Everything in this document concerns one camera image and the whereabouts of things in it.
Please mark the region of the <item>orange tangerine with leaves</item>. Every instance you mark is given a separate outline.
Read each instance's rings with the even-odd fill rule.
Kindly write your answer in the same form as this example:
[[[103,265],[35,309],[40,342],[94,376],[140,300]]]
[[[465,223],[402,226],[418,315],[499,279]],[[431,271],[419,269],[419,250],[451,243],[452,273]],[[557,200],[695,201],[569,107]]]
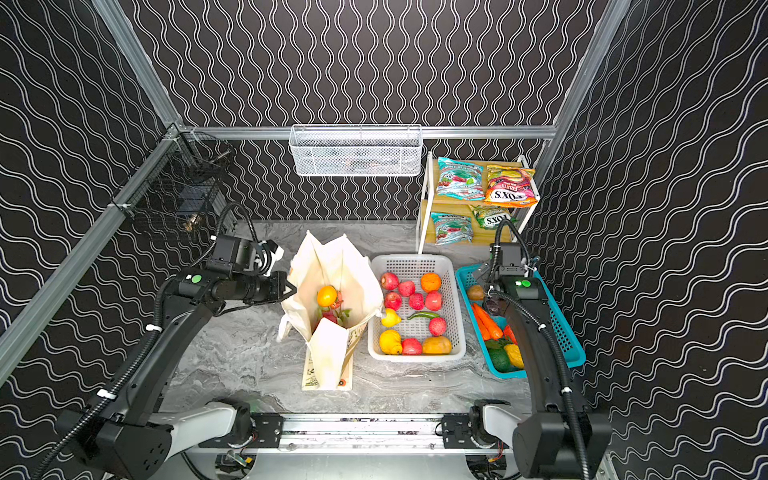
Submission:
[[[342,293],[333,286],[322,287],[316,295],[317,303],[317,316],[321,321],[324,318],[322,313],[324,311],[333,310],[337,312],[342,327],[347,327],[351,315],[351,310],[344,306],[344,300]]]

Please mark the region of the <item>pink dragon fruit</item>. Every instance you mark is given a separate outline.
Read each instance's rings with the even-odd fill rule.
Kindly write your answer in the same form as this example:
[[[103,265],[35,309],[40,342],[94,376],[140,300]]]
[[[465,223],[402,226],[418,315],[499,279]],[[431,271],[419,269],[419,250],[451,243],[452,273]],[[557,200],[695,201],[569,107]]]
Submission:
[[[337,315],[336,311],[333,311],[333,310],[324,311],[322,313],[322,317],[324,319],[327,319],[327,320],[331,321],[334,324],[341,325],[341,322],[339,320],[339,316]]]

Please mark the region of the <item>cream canvas grocery bag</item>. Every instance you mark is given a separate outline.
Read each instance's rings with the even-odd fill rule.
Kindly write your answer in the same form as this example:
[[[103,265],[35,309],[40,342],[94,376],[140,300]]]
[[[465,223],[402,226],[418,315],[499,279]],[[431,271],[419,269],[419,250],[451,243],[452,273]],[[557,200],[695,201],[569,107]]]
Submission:
[[[345,235],[323,243],[308,232],[287,280],[296,293],[281,302],[277,339],[292,331],[302,337],[307,348],[302,389],[349,389],[354,351],[368,323],[383,313],[371,261]]]

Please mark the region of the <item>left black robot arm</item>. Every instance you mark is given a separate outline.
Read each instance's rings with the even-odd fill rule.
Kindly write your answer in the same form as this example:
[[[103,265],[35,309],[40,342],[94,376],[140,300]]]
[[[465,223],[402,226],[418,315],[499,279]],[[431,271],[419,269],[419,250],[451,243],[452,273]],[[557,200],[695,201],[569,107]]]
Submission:
[[[280,303],[297,288],[283,271],[265,277],[188,268],[167,279],[153,319],[126,363],[81,413],[64,411],[64,431],[32,478],[41,479],[65,449],[86,466],[127,479],[150,478],[171,455],[173,428],[152,420],[167,380],[197,333],[229,300],[246,307]]]

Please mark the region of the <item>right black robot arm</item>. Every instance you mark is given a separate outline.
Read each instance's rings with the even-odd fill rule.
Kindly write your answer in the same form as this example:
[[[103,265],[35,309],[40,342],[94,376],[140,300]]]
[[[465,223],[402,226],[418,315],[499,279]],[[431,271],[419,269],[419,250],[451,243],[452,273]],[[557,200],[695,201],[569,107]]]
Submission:
[[[527,478],[594,478],[610,440],[610,421],[590,409],[573,383],[543,286],[535,279],[503,275],[490,283],[486,300],[516,337],[532,413],[519,420],[507,404],[478,401],[470,411],[473,440],[480,446],[510,446],[518,471]]]

